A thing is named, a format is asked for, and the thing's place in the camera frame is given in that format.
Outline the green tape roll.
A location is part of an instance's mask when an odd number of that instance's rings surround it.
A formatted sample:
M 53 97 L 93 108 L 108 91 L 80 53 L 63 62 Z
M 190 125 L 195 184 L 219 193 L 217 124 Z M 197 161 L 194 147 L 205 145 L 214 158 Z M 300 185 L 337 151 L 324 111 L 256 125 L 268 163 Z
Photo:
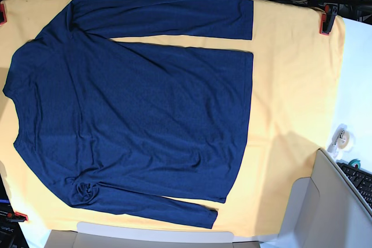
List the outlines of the green tape roll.
M 360 169 L 361 167 L 361 161 L 359 159 L 353 159 L 348 164 L 357 169 Z

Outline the red clamp bottom left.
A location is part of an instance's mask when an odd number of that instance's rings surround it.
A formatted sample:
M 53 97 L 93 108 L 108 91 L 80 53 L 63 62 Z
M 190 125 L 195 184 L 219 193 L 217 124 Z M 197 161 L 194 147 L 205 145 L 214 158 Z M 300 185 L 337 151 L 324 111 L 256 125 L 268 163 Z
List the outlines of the red clamp bottom left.
M 28 221 L 28 216 L 25 214 L 21 214 L 18 212 L 15 213 L 7 213 L 5 219 L 8 222 L 25 222 Z

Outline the clear tape dispenser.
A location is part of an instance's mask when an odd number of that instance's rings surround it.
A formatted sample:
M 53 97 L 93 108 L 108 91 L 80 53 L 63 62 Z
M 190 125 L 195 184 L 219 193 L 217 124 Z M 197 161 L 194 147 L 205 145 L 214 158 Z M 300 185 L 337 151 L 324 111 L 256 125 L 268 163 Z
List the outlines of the clear tape dispenser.
M 328 153 L 339 154 L 340 152 L 349 152 L 356 143 L 354 134 L 349 130 L 346 124 L 340 124 L 331 137 L 331 142 L 327 148 Z

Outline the cardboard box right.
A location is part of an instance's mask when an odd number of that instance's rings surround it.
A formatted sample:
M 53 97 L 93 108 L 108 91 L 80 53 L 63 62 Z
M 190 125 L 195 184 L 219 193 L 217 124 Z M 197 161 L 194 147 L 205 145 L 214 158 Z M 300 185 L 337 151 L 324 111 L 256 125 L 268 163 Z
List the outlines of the cardboard box right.
M 324 149 L 291 190 L 278 247 L 371 247 L 371 208 Z

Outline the red clamp top left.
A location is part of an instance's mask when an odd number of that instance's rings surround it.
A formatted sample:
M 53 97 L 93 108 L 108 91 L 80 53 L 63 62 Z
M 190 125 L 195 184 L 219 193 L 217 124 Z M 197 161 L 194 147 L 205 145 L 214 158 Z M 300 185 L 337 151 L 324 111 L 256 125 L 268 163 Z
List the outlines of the red clamp top left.
M 5 11 L 5 6 L 4 4 L 0 4 L 0 25 L 3 25 L 4 23 L 7 22 L 6 19 L 6 11 Z

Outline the navy blue long-sleeve shirt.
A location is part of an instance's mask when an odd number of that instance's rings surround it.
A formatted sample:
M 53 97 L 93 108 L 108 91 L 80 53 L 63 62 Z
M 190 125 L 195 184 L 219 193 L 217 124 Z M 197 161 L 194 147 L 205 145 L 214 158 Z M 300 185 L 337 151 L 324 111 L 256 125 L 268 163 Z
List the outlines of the navy blue long-sleeve shirt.
M 70 207 L 212 228 L 248 137 L 250 52 L 120 42 L 252 39 L 251 0 L 72 0 L 12 56 L 14 146 Z

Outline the red clamp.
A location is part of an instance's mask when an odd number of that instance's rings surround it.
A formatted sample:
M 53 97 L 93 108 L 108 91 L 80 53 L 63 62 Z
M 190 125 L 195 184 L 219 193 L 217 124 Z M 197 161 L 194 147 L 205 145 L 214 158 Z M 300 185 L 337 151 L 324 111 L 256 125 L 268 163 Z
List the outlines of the red clamp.
M 18 212 L 15 213 L 7 213 L 5 219 L 8 222 L 25 222 L 28 221 L 28 216 L 25 214 L 21 214 Z
M 338 14 L 337 5 L 326 4 L 326 6 L 324 7 L 324 13 L 321 15 L 320 34 L 322 35 L 330 34 L 337 14 Z
M 4 23 L 7 22 L 6 19 L 6 11 L 5 11 L 5 6 L 4 4 L 0 4 L 0 25 L 3 25 Z

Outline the red clamp top right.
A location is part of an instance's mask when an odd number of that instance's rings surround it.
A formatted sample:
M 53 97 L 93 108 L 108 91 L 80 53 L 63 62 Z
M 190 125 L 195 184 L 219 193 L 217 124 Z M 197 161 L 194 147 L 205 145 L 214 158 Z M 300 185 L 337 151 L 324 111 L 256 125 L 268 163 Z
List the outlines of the red clamp top right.
M 330 34 L 337 14 L 338 14 L 337 5 L 326 4 L 326 6 L 324 7 L 324 13 L 321 15 L 320 34 L 322 35 Z

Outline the black keyboard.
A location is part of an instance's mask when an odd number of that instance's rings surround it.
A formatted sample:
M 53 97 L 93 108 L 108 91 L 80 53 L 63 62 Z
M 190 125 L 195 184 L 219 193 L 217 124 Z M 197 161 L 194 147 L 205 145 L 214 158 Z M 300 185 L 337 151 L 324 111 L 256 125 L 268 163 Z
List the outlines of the black keyboard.
M 337 162 L 337 166 L 355 199 L 371 215 L 371 174 L 346 163 Z

